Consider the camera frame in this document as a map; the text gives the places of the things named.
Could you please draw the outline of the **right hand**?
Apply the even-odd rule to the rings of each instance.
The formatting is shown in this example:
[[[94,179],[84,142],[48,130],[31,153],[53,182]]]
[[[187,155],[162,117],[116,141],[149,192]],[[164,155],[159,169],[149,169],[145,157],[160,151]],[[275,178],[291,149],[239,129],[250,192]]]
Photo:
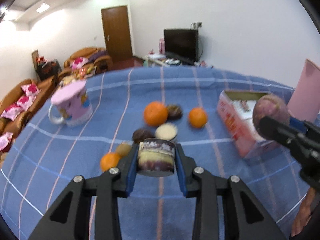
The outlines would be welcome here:
[[[293,221],[291,237],[299,235],[308,224],[316,206],[319,204],[319,193],[312,187],[308,190],[306,197],[303,199],[299,211]]]

